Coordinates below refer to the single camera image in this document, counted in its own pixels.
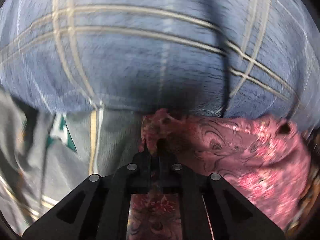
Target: pink patterned cloth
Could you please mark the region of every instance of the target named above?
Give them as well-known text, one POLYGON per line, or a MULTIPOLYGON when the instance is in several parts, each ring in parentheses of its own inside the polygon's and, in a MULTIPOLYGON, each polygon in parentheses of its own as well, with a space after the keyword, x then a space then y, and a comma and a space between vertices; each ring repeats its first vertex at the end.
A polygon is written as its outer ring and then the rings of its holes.
MULTIPOLYGON (((281 229, 297 212, 299 196, 308 178, 310 155, 292 122, 277 121, 272 116, 255 120, 174 118, 166 109, 160 109, 144 118, 141 136, 154 155, 159 147, 161 152, 174 153, 180 163, 199 174, 219 173, 281 229)), ((156 196, 160 199, 156 204, 154 193, 143 199, 149 205, 148 215, 145 214, 149 219, 159 220, 176 213, 178 208, 172 200, 159 215, 161 203, 167 204, 167 197, 156 196)), ((142 200, 139 196, 132 199, 132 214, 143 210, 134 206, 139 199, 142 200)), ((157 226, 165 229, 163 224, 157 226)), ((171 233, 171 239, 180 239, 171 233)))

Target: pink floral fabric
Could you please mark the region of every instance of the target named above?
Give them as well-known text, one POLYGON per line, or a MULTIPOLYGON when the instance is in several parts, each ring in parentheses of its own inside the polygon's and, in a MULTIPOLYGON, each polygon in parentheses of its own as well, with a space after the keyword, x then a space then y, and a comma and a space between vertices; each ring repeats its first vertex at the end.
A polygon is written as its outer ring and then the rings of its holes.
MULTIPOLYGON (((154 155, 171 152, 199 174, 219 173, 281 229, 297 212, 310 155, 292 122, 270 115, 255 120, 175 117, 160 109, 144 118, 141 136, 154 155)), ((159 217, 156 212, 167 198, 156 204, 150 194, 146 198, 148 216, 159 217)), ((162 215, 176 212, 174 204, 169 206, 162 209, 162 215)), ((133 213, 141 210, 136 207, 133 204, 133 213)))

